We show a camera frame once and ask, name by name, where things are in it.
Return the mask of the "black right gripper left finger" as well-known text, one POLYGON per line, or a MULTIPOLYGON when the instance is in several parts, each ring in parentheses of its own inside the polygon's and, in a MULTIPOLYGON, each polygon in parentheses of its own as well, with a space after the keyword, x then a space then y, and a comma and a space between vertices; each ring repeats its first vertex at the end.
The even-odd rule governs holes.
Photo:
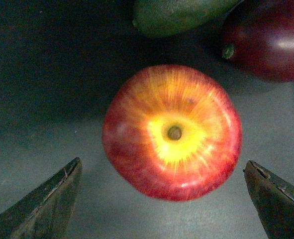
POLYGON ((0 214, 0 239, 63 239, 80 192, 76 157, 0 214))

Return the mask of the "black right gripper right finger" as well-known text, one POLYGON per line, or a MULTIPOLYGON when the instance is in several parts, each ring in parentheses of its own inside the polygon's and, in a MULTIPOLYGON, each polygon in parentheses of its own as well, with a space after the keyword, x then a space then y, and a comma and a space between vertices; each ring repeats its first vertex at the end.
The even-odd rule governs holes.
POLYGON ((267 237, 294 239, 294 185, 253 160, 243 172, 267 237))

